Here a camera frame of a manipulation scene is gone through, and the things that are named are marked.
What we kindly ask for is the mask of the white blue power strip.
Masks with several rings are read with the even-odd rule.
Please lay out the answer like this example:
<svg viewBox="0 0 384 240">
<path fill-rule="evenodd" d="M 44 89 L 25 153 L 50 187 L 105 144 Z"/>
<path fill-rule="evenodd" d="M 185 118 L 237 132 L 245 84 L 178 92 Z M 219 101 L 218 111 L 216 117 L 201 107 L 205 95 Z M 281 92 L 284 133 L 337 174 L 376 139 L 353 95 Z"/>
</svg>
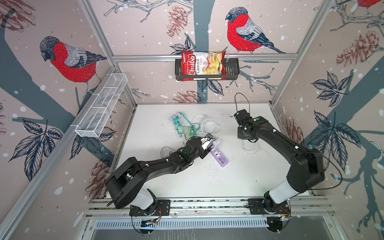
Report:
<svg viewBox="0 0 384 240">
<path fill-rule="evenodd" d="M 180 123 L 180 119 L 179 118 L 173 119 L 173 123 L 174 123 L 178 141 L 183 142 L 185 140 L 185 135 L 184 135 L 183 127 Z"/>
</svg>

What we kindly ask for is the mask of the purple power strip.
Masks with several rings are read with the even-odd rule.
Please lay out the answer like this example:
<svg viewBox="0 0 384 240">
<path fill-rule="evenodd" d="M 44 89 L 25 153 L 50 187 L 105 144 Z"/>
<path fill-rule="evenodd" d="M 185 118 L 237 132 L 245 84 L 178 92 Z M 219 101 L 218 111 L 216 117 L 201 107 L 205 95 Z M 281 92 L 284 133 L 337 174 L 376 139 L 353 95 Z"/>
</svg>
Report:
<svg viewBox="0 0 384 240">
<path fill-rule="evenodd" d="M 215 148 L 211 150 L 211 155 L 214 157 L 214 159 L 222 168 L 228 165 L 229 163 L 228 159 L 225 157 L 225 155 L 222 153 L 222 151 L 219 148 Z"/>
</svg>

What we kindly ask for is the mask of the pale lilac charger adapter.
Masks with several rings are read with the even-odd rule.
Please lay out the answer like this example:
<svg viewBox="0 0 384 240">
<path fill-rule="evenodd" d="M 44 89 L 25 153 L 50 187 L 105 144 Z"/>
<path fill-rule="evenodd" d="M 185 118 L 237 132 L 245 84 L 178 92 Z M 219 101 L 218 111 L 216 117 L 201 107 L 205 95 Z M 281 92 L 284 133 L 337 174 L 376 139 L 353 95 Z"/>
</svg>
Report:
<svg viewBox="0 0 384 240">
<path fill-rule="evenodd" d="M 218 148 L 222 144 L 222 141 L 220 139 L 216 139 L 213 141 L 213 148 Z"/>
</svg>

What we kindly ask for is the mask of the teal plug adapter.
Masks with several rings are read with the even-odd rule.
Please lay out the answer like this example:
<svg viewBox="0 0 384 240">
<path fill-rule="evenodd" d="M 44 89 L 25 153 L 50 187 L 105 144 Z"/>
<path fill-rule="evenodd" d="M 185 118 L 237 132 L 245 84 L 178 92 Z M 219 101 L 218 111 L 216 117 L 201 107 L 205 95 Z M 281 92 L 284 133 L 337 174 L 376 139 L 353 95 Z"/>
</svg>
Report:
<svg viewBox="0 0 384 240">
<path fill-rule="evenodd" d="M 180 124 L 180 119 L 179 119 L 179 118 L 173 118 L 172 121 L 173 121 L 173 124 L 174 124 L 174 126 L 175 126 L 176 128 L 178 128 L 179 126 L 181 126 L 181 124 Z"/>
</svg>

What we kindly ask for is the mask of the white charger adapter with cable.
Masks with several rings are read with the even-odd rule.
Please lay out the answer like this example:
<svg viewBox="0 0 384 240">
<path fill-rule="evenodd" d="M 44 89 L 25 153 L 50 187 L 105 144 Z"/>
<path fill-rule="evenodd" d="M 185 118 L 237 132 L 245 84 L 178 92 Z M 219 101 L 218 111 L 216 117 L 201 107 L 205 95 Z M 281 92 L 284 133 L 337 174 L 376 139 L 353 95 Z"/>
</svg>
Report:
<svg viewBox="0 0 384 240">
<path fill-rule="evenodd" d="M 258 142 L 244 140 L 243 149 L 248 154 L 255 154 L 260 150 L 260 145 Z"/>
</svg>

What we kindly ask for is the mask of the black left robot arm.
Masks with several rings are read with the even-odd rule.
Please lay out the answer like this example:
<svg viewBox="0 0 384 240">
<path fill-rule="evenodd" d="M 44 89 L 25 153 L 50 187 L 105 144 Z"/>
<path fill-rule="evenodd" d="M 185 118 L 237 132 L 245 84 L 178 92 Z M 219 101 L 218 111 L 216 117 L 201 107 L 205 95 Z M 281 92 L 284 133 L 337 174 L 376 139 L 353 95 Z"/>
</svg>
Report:
<svg viewBox="0 0 384 240">
<path fill-rule="evenodd" d="M 180 173 L 189 168 L 197 158 L 203 159 L 212 149 L 215 138 L 211 134 L 204 137 L 191 137 L 186 145 L 169 156 L 153 161 L 138 161 L 128 158 L 105 182 L 112 200 L 107 206 L 115 205 L 122 209 L 128 205 L 137 207 L 150 215 L 158 208 L 158 199 L 143 185 L 163 175 Z"/>
</svg>

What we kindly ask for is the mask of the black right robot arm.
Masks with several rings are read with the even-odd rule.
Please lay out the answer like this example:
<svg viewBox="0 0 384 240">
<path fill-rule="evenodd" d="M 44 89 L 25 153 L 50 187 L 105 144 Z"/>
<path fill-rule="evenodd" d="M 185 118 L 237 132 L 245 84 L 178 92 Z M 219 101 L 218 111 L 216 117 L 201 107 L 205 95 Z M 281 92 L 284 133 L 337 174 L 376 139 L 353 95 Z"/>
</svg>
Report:
<svg viewBox="0 0 384 240">
<path fill-rule="evenodd" d="M 274 213 L 288 199 L 310 190 L 325 180 L 323 156 L 316 150 L 310 150 L 283 135 L 259 116 L 251 117 L 245 109 L 234 114 L 238 123 L 238 139 L 263 140 L 279 152 L 290 164 L 290 169 L 283 182 L 264 194 L 264 209 Z"/>
</svg>

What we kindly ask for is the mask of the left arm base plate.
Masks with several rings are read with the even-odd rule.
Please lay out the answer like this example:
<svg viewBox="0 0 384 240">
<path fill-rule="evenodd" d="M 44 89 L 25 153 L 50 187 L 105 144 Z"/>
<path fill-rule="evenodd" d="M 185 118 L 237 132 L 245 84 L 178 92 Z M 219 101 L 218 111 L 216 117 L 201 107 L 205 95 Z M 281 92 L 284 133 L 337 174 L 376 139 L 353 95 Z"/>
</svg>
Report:
<svg viewBox="0 0 384 240">
<path fill-rule="evenodd" d="M 130 203 L 130 217 L 159 217 L 170 214 L 170 200 L 154 200 L 144 202 L 133 201 Z"/>
</svg>

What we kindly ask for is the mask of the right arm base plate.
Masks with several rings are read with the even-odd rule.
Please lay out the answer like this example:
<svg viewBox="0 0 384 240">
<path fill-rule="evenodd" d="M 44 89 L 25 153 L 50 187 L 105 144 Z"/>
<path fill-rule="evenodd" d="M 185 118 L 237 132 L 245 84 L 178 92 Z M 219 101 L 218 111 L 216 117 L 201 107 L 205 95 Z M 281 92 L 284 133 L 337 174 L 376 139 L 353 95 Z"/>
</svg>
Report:
<svg viewBox="0 0 384 240">
<path fill-rule="evenodd" d="M 252 198 L 247 200 L 245 208 L 250 210 L 251 215 L 290 215 L 289 203 L 284 201 L 280 204 L 264 198 Z"/>
</svg>

